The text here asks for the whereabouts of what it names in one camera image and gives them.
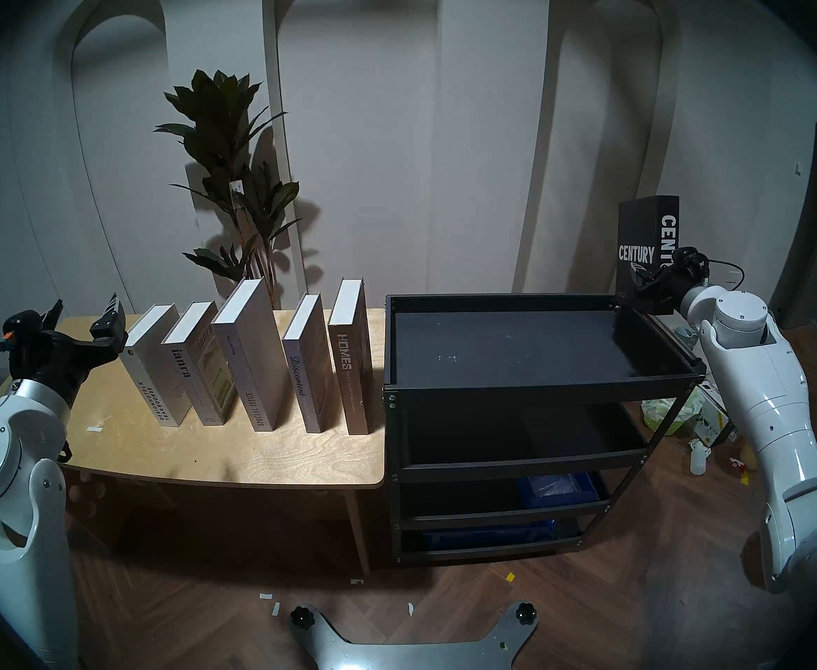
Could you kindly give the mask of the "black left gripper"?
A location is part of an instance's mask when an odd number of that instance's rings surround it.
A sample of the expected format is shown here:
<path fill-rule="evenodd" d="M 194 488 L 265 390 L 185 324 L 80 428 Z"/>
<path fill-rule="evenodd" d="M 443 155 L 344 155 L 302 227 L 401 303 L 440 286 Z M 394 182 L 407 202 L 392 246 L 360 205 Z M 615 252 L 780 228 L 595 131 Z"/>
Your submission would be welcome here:
<path fill-rule="evenodd" d="M 116 292 L 91 325 L 91 341 L 55 331 L 63 310 L 63 300 L 58 298 L 40 318 L 40 332 L 14 332 L 12 379 L 36 381 L 73 405 L 91 370 L 117 359 L 128 333 L 125 310 Z"/>

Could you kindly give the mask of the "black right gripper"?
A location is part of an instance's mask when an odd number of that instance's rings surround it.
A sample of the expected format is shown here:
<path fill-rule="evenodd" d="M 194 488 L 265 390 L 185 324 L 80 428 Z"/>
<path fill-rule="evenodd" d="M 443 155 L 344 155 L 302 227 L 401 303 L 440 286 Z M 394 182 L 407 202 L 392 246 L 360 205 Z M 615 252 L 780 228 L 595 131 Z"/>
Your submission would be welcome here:
<path fill-rule="evenodd" d="M 646 314 L 672 314 L 689 290 L 702 284 L 702 266 L 662 266 L 629 262 L 629 303 Z"/>

